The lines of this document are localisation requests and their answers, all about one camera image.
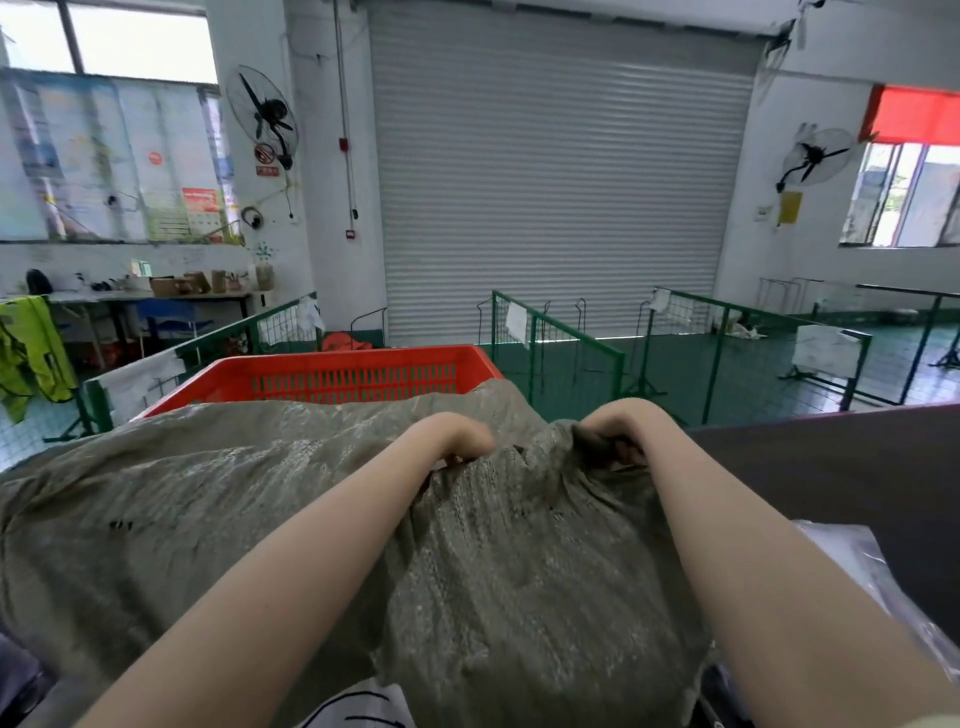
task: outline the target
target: dark tabletop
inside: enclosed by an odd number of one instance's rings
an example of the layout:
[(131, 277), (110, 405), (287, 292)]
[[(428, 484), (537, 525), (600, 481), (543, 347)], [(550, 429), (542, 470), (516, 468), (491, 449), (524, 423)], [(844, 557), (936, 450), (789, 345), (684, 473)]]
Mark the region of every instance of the dark tabletop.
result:
[(960, 643), (960, 404), (692, 436), (787, 518), (870, 526), (900, 587)]

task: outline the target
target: forearm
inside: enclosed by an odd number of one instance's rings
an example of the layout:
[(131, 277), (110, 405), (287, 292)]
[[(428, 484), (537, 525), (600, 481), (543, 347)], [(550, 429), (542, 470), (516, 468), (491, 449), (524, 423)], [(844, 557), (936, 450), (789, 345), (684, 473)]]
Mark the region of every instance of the forearm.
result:
[(83, 728), (267, 725), (430, 469), (429, 418), (241, 559), (101, 698)]
[(900, 726), (960, 713), (899, 624), (661, 410), (631, 423), (691, 585), (760, 725)]

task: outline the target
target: blue chair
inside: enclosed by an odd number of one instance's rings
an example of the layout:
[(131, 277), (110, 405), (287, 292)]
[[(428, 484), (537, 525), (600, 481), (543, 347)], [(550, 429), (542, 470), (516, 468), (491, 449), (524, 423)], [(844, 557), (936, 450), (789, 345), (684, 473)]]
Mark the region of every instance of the blue chair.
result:
[(213, 321), (198, 321), (197, 310), (189, 301), (174, 299), (144, 299), (136, 302), (136, 316), (140, 320), (140, 355), (143, 351), (143, 322), (147, 322), (150, 335), (159, 338), (165, 333), (192, 333), (210, 326)]

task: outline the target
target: headphones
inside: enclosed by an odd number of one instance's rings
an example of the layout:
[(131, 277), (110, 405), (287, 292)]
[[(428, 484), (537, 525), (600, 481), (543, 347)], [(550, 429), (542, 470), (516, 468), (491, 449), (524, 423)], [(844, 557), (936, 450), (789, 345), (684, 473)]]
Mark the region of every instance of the headphones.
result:
[(256, 231), (263, 227), (263, 215), (261, 215), (260, 210), (253, 205), (240, 210), (240, 219)]

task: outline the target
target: white paper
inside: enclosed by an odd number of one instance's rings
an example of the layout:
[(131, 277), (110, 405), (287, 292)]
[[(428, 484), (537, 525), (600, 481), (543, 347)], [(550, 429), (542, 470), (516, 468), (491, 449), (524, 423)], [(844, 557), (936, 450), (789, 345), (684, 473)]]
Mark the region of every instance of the white paper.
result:
[(320, 315), (320, 307), (311, 298), (300, 301), (299, 318), (300, 328), (304, 331), (309, 331), (312, 328), (317, 329), (320, 333), (326, 331), (326, 324)]
[(840, 376), (856, 376), (862, 342), (837, 327), (811, 325), (797, 329), (793, 364), (802, 369)]
[(523, 346), (529, 348), (527, 341), (527, 309), (518, 303), (511, 303), (507, 308), (507, 333), (513, 336)]
[(100, 386), (109, 397), (113, 424), (128, 423), (173, 392), (177, 388), (177, 377), (185, 372), (176, 350), (167, 349), (100, 375)]
[(655, 288), (654, 297), (650, 300), (650, 310), (665, 311), (666, 307), (670, 305), (670, 289), (669, 288)]
[(300, 728), (417, 728), (399, 685), (382, 687), (375, 678), (339, 692), (300, 725)]

